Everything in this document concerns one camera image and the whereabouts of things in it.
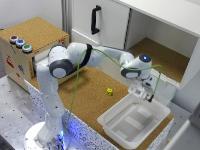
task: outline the cabinet shelf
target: cabinet shelf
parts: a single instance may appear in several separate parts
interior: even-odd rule
[[[136,57],[139,54],[147,54],[152,59],[152,65],[163,66],[163,74],[181,82],[190,58],[183,56],[149,38],[144,38],[130,48]]]

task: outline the yellow object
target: yellow object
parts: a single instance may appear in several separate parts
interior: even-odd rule
[[[113,95],[113,89],[108,88],[107,89],[107,95]]]

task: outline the wooden box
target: wooden box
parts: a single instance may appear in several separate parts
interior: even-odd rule
[[[22,49],[10,44],[12,35],[25,40],[26,44],[32,46],[33,52],[25,54]],[[7,75],[28,91],[24,79],[29,81],[36,76],[34,57],[57,43],[68,45],[69,35],[39,17],[0,31],[0,50]]]

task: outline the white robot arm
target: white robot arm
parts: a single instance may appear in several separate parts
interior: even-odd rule
[[[151,58],[147,55],[139,55],[135,58],[132,52],[114,48],[101,46],[92,48],[91,45],[80,43],[71,43],[68,47],[62,44],[54,45],[49,52],[48,59],[41,61],[36,66],[40,92],[43,94],[42,101],[46,108],[45,124],[35,138],[37,145],[41,149],[50,149],[49,143],[52,143],[52,139],[57,139],[60,132],[63,131],[62,115],[64,114],[64,106],[57,92],[57,78],[63,78],[76,71],[77,68],[73,68],[73,64],[79,63],[80,56],[86,49],[87,51],[83,54],[80,67],[85,65],[95,67],[106,57],[93,49],[101,50],[110,57],[116,58],[120,65],[125,68],[143,69],[152,65]],[[128,78],[132,83],[137,78],[137,80],[142,81],[140,86],[154,90],[154,79],[152,80],[150,69],[127,70],[123,67],[120,68],[122,76]],[[139,95],[141,98],[147,99],[144,94]]]

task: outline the cork board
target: cork board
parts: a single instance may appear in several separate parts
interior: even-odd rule
[[[183,56],[151,39],[145,38],[130,48],[136,56],[147,54],[152,59],[152,64],[163,66],[163,74],[181,82],[190,58]]]
[[[58,93],[67,109],[70,109],[71,106],[75,81],[76,76],[59,85]],[[37,78],[34,78],[29,82],[39,89]],[[106,94],[107,88],[113,89],[112,96]],[[105,134],[103,127],[97,122],[97,118],[127,94],[128,88],[123,84],[109,77],[97,68],[85,67],[79,74],[79,84],[72,111],[77,117],[117,146],[120,150],[125,150]],[[136,150],[145,150],[148,148],[172,119],[173,115],[169,115]]]
[[[68,36],[66,32],[40,17],[35,17],[0,31],[0,37],[7,42],[10,42],[10,36],[12,35],[17,35],[19,39],[25,40],[26,44],[32,46],[33,51],[37,51],[62,37]]]

